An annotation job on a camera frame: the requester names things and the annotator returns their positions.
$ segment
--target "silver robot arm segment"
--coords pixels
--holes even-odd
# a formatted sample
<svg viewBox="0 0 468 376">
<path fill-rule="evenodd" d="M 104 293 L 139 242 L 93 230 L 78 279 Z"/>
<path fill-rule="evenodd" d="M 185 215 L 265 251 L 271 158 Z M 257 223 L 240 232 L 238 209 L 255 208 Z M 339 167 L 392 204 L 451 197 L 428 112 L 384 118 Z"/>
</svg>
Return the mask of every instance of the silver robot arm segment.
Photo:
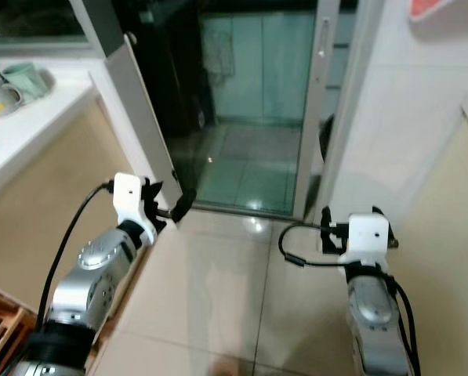
<svg viewBox="0 0 468 376">
<path fill-rule="evenodd" d="M 139 176 L 115 176 L 113 202 L 119 226 L 89 241 L 80 251 L 77 265 L 54 292 L 48 320 L 81 325 L 95 332 L 101 329 L 115 290 L 136 252 L 153 244 L 157 237 L 155 226 L 145 214 L 146 186 L 146 179 Z"/>
<path fill-rule="evenodd" d="M 340 257 L 341 262 L 351 262 L 343 271 L 349 294 L 346 318 L 360 376 L 412 376 L 399 331 L 397 301 L 385 280 L 375 275 L 388 272 L 385 255 L 390 233 L 389 222 L 378 213 L 351 215 L 348 247 Z"/>
<path fill-rule="evenodd" d="M 107 230 L 84 246 L 77 265 L 54 291 L 44 332 L 14 375 L 84 375 L 93 339 L 136 251 L 130 236 L 120 229 Z"/>
</svg>

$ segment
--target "doorway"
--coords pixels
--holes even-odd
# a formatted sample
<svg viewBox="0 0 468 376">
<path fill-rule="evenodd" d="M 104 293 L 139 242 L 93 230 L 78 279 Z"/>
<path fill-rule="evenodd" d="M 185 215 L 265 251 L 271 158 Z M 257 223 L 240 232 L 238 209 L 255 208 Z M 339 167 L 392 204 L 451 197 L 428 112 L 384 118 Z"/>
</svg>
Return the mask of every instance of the doorway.
<svg viewBox="0 0 468 376">
<path fill-rule="evenodd" d="M 300 219 L 317 194 L 357 1 L 114 0 L 195 206 Z"/>
</svg>

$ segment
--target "white wall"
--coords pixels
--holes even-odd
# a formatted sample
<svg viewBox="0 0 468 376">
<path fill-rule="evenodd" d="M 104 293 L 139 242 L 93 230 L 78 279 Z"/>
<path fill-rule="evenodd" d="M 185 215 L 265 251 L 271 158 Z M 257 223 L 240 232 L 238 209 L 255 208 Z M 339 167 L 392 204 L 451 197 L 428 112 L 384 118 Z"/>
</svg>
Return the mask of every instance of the white wall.
<svg viewBox="0 0 468 376">
<path fill-rule="evenodd" d="M 408 21 L 408 3 L 385 2 L 330 203 L 335 220 L 375 204 L 398 222 L 459 125 L 468 0 L 417 24 Z"/>
<path fill-rule="evenodd" d="M 448 181 L 448 174 L 454 179 Z M 389 266 L 406 290 L 415 313 L 423 376 L 468 376 L 465 118 L 394 231 L 401 248 L 389 252 Z"/>
</svg>

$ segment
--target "white door frame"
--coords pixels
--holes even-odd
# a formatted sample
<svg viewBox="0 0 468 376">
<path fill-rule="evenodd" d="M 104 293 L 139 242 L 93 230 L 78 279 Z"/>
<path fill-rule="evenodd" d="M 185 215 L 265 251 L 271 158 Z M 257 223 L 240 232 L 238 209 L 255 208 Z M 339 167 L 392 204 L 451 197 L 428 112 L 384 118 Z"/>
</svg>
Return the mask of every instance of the white door frame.
<svg viewBox="0 0 468 376">
<path fill-rule="evenodd" d="M 294 219 L 303 219 L 310 189 L 312 160 L 317 147 L 321 108 L 325 97 L 333 42 L 335 41 L 339 5 L 340 0 L 320 0 L 316 9 L 314 42 L 296 171 L 295 200 L 292 213 Z"/>
<path fill-rule="evenodd" d="M 96 55 L 104 59 L 103 73 L 93 80 L 107 85 L 106 92 L 116 91 L 117 102 L 123 106 L 119 113 L 123 112 L 121 116 L 128 118 L 132 126 L 113 124 L 129 163 L 136 174 L 164 182 L 157 197 L 159 205 L 173 208 L 182 191 L 131 44 L 118 24 L 113 6 L 104 0 L 70 0 L 70 3 Z"/>
<path fill-rule="evenodd" d="M 343 79 L 342 92 L 336 111 L 325 168 L 316 200 L 313 223 L 321 222 L 321 209 L 329 205 L 349 139 L 359 95 L 371 58 L 373 45 L 383 13 L 383 0 L 360 0 L 356 25 L 350 47 L 349 61 Z"/>
</svg>

